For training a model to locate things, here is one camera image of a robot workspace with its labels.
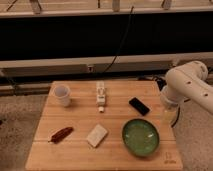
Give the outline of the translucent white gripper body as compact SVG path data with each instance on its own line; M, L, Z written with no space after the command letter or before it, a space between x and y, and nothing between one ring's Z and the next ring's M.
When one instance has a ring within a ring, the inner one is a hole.
M164 103L163 106L162 123L171 125L176 118L178 105Z

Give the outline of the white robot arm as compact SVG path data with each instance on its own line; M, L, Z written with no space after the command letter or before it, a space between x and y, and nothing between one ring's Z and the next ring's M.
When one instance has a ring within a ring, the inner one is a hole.
M172 125L178 109L188 98L213 115L213 86L207 84L208 69L203 62L192 61L170 69L165 75L166 85L160 92L164 106L162 122Z

